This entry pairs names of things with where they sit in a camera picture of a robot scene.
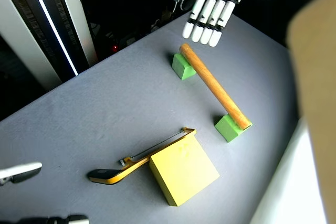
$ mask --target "wooden dowel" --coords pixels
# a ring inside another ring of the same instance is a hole
[[[234,103],[231,97],[226,93],[223,87],[219,84],[216,78],[206,68],[203,62],[199,59],[196,53],[188,44],[182,44],[180,52],[189,64],[195,69],[204,83],[209,87],[218,101],[223,105],[228,114],[244,130],[251,126],[250,121],[243,115],[238,106]]]

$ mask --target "wooden rod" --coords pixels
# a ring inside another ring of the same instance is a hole
[[[182,44],[180,47],[180,52],[189,62],[189,64],[195,69],[204,83],[209,87],[209,89],[222,104],[225,110],[229,113],[232,119],[238,124],[238,126],[243,130],[251,126],[250,121],[240,111],[238,106],[226,93],[226,91],[211,74],[211,72],[206,68],[193,49],[188,44]]]

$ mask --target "white light strip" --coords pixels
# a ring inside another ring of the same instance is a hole
[[[49,12],[48,12],[48,10],[47,10],[46,5],[44,4],[43,0],[38,0],[38,1],[40,2],[40,5],[41,5],[41,7],[42,7],[42,9],[43,9],[43,11],[44,11],[44,13],[45,13],[45,15],[46,15],[48,21],[49,21],[49,24],[50,24],[52,30],[54,31],[54,34],[55,34],[55,36],[56,36],[56,38],[57,38],[59,44],[61,45],[61,48],[62,48],[62,50],[63,50],[65,56],[67,57],[67,60],[68,60],[68,62],[69,62],[69,64],[70,64],[70,66],[71,66],[73,72],[74,72],[75,75],[77,76],[78,73],[77,73],[77,71],[76,71],[76,69],[75,69],[75,67],[74,67],[74,64],[72,63],[72,61],[71,61],[71,59],[70,59],[70,56],[69,56],[69,54],[68,54],[68,52],[67,52],[67,49],[65,48],[65,46],[64,46],[64,44],[63,44],[63,41],[61,40],[61,37],[60,37],[59,34],[58,34],[58,31],[57,31],[57,29],[56,29],[56,27],[55,27],[55,25],[54,25],[54,22],[52,21],[51,16],[49,15]]]

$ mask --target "yellow box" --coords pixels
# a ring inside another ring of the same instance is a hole
[[[149,166],[171,206],[185,203],[219,177],[191,134],[151,156]]]

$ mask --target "white robotic hand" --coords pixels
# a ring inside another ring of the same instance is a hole
[[[215,47],[240,0],[196,0],[182,36]]]

